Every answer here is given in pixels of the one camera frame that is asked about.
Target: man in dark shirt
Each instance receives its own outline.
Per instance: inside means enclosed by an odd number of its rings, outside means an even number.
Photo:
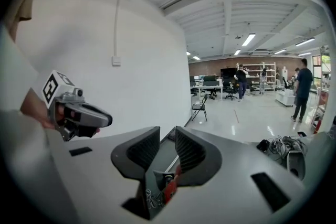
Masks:
[[[307,68],[307,60],[302,59],[301,65],[302,65],[302,68],[298,74],[297,81],[296,81],[296,84],[297,84],[296,85],[296,108],[295,108],[294,115],[291,117],[293,121],[296,121],[296,117],[298,116],[300,108],[301,108],[299,122],[302,122],[304,113],[306,112],[309,91],[310,91],[311,83],[313,81],[313,74]]]
[[[239,69],[237,70],[235,74],[235,79],[238,80],[239,83],[239,100],[240,102],[242,98],[244,97],[245,91],[246,91],[246,75],[248,75],[248,72],[243,69],[243,65],[239,65]]]

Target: brown cloth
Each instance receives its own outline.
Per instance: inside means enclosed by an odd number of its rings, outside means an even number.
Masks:
[[[13,41],[16,38],[18,23],[31,19],[33,0],[12,0],[4,17],[4,23]]]

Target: red line on floor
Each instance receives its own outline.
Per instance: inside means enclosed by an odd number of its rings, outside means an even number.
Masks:
[[[235,114],[236,114],[237,122],[239,123],[238,116],[237,116],[237,112],[236,112],[235,109],[234,109],[234,111],[235,111]]]

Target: black and white marker cube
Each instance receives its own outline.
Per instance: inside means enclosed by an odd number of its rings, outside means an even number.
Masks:
[[[50,104],[55,97],[59,97],[65,92],[72,92],[74,88],[75,85],[66,75],[53,70],[42,89],[43,99],[47,108],[50,107]]]

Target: white ceiling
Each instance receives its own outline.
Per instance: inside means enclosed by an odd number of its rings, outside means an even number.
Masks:
[[[286,0],[150,0],[167,18],[185,31],[187,50],[200,58],[231,55],[237,49],[248,53],[256,49],[276,51],[286,47],[299,53],[325,44],[319,31],[322,21],[312,7]],[[295,47],[298,40],[309,38],[316,30],[316,40]],[[248,46],[241,45],[249,33],[256,37]]]

